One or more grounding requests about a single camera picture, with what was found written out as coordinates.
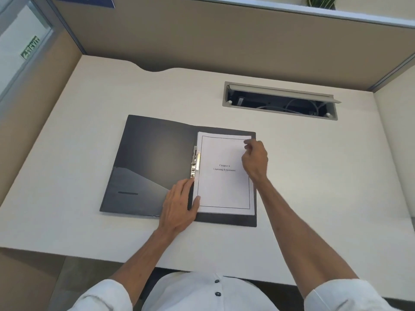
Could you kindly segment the person's right hand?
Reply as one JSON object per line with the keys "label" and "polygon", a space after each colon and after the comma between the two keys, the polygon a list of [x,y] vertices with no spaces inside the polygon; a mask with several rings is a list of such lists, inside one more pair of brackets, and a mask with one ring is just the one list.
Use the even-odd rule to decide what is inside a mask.
{"label": "person's right hand", "polygon": [[261,141],[261,150],[252,155],[242,155],[242,165],[254,185],[267,180],[268,154]]}

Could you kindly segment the person's left hand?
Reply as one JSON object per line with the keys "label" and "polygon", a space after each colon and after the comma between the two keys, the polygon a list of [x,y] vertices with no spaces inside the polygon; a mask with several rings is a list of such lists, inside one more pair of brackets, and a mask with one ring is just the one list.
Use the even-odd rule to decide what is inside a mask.
{"label": "person's left hand", "polygon": [[173,185],[167,193],[160,215],[158,229],[173,240],[194,222],[188,214],[188,199],[194,178],[183,179]]}

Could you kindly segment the white printed paper stack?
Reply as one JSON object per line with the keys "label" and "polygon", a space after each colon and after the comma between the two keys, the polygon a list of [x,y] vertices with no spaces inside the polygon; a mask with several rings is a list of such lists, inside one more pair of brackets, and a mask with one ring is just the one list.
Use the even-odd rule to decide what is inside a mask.
{"label": "white printed paper stack", "polygon": [[247,139],[251,136],[198,133],[201,159],[193,197],[200,196],[199,212],[255,215],[253,183],[241,161]]}

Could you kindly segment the black folder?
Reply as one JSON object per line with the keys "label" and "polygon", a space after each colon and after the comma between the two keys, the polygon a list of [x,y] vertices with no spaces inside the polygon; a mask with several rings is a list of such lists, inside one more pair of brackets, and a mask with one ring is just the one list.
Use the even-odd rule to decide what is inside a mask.
{"label": "black folder", "polygon": [[[175,121],[128,115],[100,211],[109,214],[159,217],[167,192],[180,179],[190,178],[193,148],[199,132],[250,135],[252,131],[195,126]],[[191,208],[194,184],[190,188]],[[255,215],[201,213],[196,221],[257,226],[257,193],[254,189]]]}

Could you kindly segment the person's right forearm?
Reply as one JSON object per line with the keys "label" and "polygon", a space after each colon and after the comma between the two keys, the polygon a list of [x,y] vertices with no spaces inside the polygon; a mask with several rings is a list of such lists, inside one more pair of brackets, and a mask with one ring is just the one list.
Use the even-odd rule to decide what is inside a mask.
{"label": "person's right forearm", "polygon": [[326,282],[358,279],[346,261],[293,211],[267,177],[253,182],[303,298]]}

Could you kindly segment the person's left forearm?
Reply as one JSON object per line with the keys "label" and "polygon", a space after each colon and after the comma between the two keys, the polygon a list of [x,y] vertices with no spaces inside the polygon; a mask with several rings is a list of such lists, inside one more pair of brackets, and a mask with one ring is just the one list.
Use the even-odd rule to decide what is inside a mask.
{"label": "person's left forearm", "polygon": [[110,277],[127,291],[132,306],[138,302],[155,266],[179,233],[173,228],[157,228],[146,243]]}

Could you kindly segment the metal folder clip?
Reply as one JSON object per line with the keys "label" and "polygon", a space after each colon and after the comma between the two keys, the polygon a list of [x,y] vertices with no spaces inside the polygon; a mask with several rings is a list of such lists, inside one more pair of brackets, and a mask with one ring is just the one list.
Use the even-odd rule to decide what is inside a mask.
{"label": "metal folder clip", "polygon": [[190,177],[195,178],[196,173],[200,170],[200,159],[201,152],[198,150],[197,146],[193,148],[193,156],[191,161]]}

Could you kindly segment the white shirt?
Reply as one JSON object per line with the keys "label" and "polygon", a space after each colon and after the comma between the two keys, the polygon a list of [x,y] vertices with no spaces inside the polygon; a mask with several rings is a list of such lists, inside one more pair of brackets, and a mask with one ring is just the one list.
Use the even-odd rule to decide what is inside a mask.
{"label": "white shirt", "polygon": [[[83,293],[68,311],[133,311],[127,291],[106,279]],[[174,272],[162,277],[142,311],[279,311],[252,283],[213,273]],[[304,300],[304,311],[398,311],[367,281],[326,282]]]}

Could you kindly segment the beige cubicle partition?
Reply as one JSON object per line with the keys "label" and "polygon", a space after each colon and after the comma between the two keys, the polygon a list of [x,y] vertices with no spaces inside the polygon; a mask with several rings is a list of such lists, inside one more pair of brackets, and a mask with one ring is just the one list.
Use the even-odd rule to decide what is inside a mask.
{"label": "beige cubicle partition", "polygon": [[63,30],[0,108],[0,206],[82,56]]}
{"label": "beige cubicle partition", "polygon": [[374,97],[415,230],[415,54]]}
{"label": "beige cubicle partition", "polygon": [[51,0],[81,50],[170,68],[376,90],[415,64],[415,22],[259,0]]}

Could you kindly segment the green potted plant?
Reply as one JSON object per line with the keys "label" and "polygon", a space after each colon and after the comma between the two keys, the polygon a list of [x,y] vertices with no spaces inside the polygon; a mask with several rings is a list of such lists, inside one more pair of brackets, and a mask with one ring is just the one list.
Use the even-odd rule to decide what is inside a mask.
{"label": "green potted plant", "polygon": [[326,9],[326,10],[335,10],[335,1],[336,0],[305,0],[307,6]]}

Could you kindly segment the green exit sign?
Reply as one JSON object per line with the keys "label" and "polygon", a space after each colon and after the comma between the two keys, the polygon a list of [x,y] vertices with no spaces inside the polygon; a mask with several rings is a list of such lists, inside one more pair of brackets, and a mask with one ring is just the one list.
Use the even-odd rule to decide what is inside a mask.
{"label": "green exit sign", "polygon": [[30,55],[36,50],[37,46],[41,42],[41,39],[38,36],[34,36],[31,41],[27,44],[24,50],[20,53],[20,56],[24,60],[28,60]]}

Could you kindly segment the glass window panel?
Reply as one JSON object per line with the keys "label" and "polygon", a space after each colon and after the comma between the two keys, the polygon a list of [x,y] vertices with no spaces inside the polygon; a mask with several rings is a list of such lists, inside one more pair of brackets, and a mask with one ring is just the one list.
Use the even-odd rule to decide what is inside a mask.
{"label": "glass window panel", "polygon": [[[52,30],[35,0],[0,0],[0,98]],[[20,53],[34,36],[41,42],[28,60]]]}

